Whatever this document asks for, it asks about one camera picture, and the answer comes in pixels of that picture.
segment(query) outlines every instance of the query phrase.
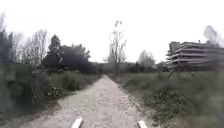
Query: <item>gravel path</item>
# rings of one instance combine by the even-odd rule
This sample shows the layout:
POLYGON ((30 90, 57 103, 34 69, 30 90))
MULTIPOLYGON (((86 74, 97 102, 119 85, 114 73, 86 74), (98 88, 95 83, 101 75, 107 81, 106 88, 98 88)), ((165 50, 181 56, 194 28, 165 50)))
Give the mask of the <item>gravel path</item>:
POLYGON ((61 108, 20 128, 70 128, 83 117, 82 128, 137 128, 140 114, 116 83, 103 76, 90 88, 59 100, 61 108))

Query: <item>multi-story building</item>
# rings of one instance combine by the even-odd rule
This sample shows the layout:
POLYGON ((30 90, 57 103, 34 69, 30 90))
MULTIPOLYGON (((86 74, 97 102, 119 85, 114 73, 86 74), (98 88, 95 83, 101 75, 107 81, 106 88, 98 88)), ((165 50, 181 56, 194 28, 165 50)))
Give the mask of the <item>multi-story building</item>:
POLYGON ((224 64, 224 48, 218 45, 194 42, 171 42, 167 53, 168 68, 209 67, 211 64, 224 64))

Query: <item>tall grass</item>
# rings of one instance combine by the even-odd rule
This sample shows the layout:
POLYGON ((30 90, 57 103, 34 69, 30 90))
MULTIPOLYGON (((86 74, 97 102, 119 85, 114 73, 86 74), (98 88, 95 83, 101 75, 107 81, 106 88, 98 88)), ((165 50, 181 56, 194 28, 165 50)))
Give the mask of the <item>tall grass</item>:
POLYGON ((187 122, 186 127, 223 127, 224 73, 176 75, 125 74, 120 79, 124 89, 141 97, 145 107, 156 110, 154 119, 160 124, 180 119, 187 122))

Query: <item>bush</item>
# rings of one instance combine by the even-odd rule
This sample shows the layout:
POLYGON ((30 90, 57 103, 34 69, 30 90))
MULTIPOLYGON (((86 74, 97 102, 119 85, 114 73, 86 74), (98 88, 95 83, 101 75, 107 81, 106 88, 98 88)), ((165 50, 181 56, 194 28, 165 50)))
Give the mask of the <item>bush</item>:
POLYGON ((48 99, 58 99, 63 96, 63 90, 57 87, 51 87, 50 91, 47 93, 48 99))
POLYGON ((191 127, 221 127, 224 108, 222 72, 197 72, 193 77, 168 74, 126 74, 123 88, 141 97, 145 107, 156 110, 154 119, 162 124, 173 118, 186 120, 191 127))
POLYGON ((40 106, 45 102, 48 90, 44 72, 28 65, 0 65, 1 112, 40 106))
POLYGON ((49 81, 52 87, 57 87, 65 91, 75 91, 86 88, 98 78, 99 75, 84 75, 68 71, 62 74, 51 75, 49 81))

